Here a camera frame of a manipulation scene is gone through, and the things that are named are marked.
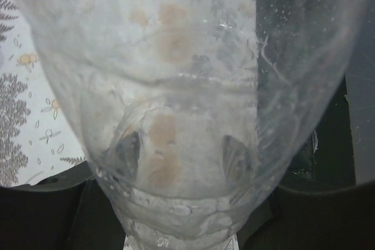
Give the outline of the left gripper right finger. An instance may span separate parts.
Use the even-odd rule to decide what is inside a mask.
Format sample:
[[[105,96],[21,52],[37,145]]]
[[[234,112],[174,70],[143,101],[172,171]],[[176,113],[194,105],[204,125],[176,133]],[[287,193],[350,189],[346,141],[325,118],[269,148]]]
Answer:
[[[374,249],[374,182],[315,179],[310,137],[285,176],[237,233],[240,249]]]

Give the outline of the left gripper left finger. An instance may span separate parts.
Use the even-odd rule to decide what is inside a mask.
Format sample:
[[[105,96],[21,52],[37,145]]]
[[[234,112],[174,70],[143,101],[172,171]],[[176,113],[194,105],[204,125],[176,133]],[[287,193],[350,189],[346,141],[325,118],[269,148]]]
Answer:
[[[1,187],[1,249],[124,249],[128,234],[87,163]]]

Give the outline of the clear plastic bottle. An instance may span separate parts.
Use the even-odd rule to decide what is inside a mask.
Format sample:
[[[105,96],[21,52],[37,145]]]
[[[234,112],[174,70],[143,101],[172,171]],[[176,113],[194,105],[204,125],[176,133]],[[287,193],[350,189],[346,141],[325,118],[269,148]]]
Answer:
[[[223,249],[346,70],[367,0],[15,0],[134,249]]]

